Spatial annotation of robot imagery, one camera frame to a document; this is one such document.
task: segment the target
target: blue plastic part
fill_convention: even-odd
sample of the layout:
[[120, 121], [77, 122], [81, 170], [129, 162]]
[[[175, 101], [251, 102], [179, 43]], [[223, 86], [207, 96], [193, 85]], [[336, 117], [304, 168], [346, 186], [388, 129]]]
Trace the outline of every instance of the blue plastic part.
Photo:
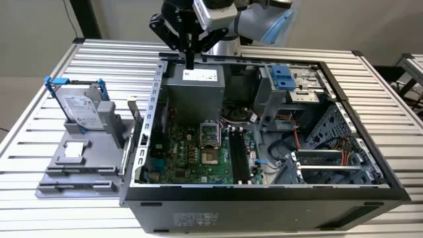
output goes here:
[[53, 78], [51, 83], [57, 85], [65, 85], [69, 83], [69, 78]]
[[111, 98], [108, 97], [107, 88], [105, 88], [105, 82], [103, 81], [103, 79], [97, 80], [97, 84], [100, 85], [103, 100], [104, 101], [109, 101]]
[[275, 82], [275, 88], [281, 90], [294, 90], [296, 88], [296, 82], [291, 75], [291, 70], [284, 65], [271, 66], [271, 75]]
[[257, 162], [259, 164], [267, 164], [265, 160], [253, 159], [253, 162]]
[[153, 159], [152, 166], [160, 174], [164, 174], [164, 159]]
[[68, 114], [67, 114], [67, 112], [65, 112], [65, 110], [64, 110], [64, 107], [61, 106], [61, 103], [60, 103], [60, 101], [59, 101], [59, 99], [57, 99], [56, 92], [53, 91], [53, 88], [52, 88], [52, 78], [51, 78], [51, 76], [45, 76], [45, 77], [44, 77], [44, 86], [45, 86], [47, 90], [51, 92], [52, 97], [56, 99], [57, 104], [59, 104], [59, 107], [61, 108], [61, 111], [63, 111], [64, 114], [65, 114], [67, 120], [71, 120], [69, 117], [68, 117]]
[[295, 11], [288, 9], [283, 15], [279, 17], [273, 25], [269, 27], [264, 36], [260, 39], [261, 44], [272, 45], [276, 42], [277, 37], [283, 32], [287, 31], [288, 25], [291, 24], [292, 18], [295, 16]]
[[56, 94], [55, 94], [55, 91], [52, 89], [51, 79], [52, 79], [51, 76], [44, 77], [44, 86], [45, 86], [47, 90], [51, 92], [52, 97], [56, 98]]

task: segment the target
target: motherboard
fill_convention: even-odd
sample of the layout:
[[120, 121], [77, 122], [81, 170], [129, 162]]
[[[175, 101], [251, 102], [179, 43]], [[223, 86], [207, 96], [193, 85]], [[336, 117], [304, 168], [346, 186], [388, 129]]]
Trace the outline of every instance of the motherboard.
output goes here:
[[[180, 127], [177, 125], [169, 127], [169, 143], [164, 160], [164, 169], [161, 174], [153, 172], [149, 174], [161, 184], [172, 183], [208, 183], [208, 184], [233, 184], [233, 166], [237, 167], [232, 160], [231, 147], [231, 131], [228, 128], [217, 126], [217, 134], [220, 136], [217, 144], [204, 146], [201, 136], [213, 134], [211, 125], [208, 127]], [[256, 148], [252, 133], [244, 131], [241, 135], [244, 155], [241, 164], [247, 165], [244, 174], [248, 176], [251, 184], [261, 184], [261, 171], [255, 166], [253, 159]]]

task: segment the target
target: wire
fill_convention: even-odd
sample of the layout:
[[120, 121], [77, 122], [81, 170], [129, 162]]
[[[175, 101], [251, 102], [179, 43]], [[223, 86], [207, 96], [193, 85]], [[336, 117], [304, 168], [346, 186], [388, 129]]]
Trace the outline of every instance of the wire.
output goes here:
[[75, 37], [77, 38], [77, 33], [76, 33], [75, 26], [73, 26], [73, 22], [71, 20], [71, 16], [69, 16], [69, 11], [68, 11], [68, 6], [67, 6], [67, 3], [65, 3], [65, 0], [61, 0], [61, 2], [64, 3], [68, 20], [69, 20], [69, 23], [71, 23], [71, 26], [72, 26], [72, 29], [73, 29], [73, 32], [75, 32]]
[[268, 166], [272, 170], [277, 170], [273, 166], [271, 166], [268, 163], [257, 162], [260, 165]]
[[347, 158], [346, 158], [346, 164], [344, 164], [344, 166], [348, 165], [350, 155], [351, 155], [351, 152], [348, 152], [348, 155], [347, 155]]
[[247, 122], [248, 122], [248, 121], [232, 121], [232, 120], [225, 119], [223, 116], [220, 116], [220, 118], [221, 118], [227, 123], [231, 123], [231, 124], [243, 124], [243, 123], [247, 123]]
[[344, 151], [343, 150], [342, 150], [342, 156], [343, 156], [343, 158], [342, 158], [342, 166], [344, 166], [346, 157], [344, 157]]
[[302, 148], [302, 146], [300, 146], [299, 140], [298, 140], [296, 126], [294, 127], [294, 138], [295, 138], [296, 149], [299, 150]]
[[338, 149], [338, 146], [339, 146], [339, 139], [338, 139], [338, 141], [336, 141], [336, 144], [335, 144], [332, 150], [336, 150], [336, 149]]

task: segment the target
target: blue clip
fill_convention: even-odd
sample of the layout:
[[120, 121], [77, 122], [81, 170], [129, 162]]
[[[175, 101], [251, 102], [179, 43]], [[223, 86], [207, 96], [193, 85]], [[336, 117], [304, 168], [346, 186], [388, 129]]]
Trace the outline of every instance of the blue clip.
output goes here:
[[267, 164], [265, 160], [253, 159], [253, 162], [257, 162], [259, 164]]
[[271, 66], [271, 75], [275, 82], [275, 88], [281, 90], [294, 90], [296, 88], [296, 82], [291, 75], [291, 70], [284, 65]]
[[69, 83], [69, 78], [53, 78], [52, 84], [67, 85]]
[[47, 90], [51, 92], [52, 97], [56, 98], [56, 93], [55, 93], [53, 88], [52, 88], [51, 79], [52, 79], [51, 76], [44, 77], [44, 86], [45, 86]]
[[97, 80], [97, 84], [100, 85], [103, 100], [104, 101], [109, 101], [111, 98], [108, 97], [107, 88], [105, 88], [105, 82], [103, 81], [103, 79]]

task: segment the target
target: blue latch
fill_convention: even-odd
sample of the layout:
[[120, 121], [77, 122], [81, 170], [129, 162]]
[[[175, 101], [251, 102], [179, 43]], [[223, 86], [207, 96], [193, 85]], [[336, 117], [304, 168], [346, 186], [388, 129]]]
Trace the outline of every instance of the blue latch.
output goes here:
[[296, 88], [296, 82], [291, 75], [291, 70], [284, 65], [271, 66], [271, 76], [275, 82], [275, 88], [283, 90], [294, 90]]
[[100, 85], [103, 100], [104, 101], [109, 101], [111, 98], [108, 97], [107, 88], [105, 88], [105, 82], [103, 81], [103, 79], [97, 80], [97, 84]]

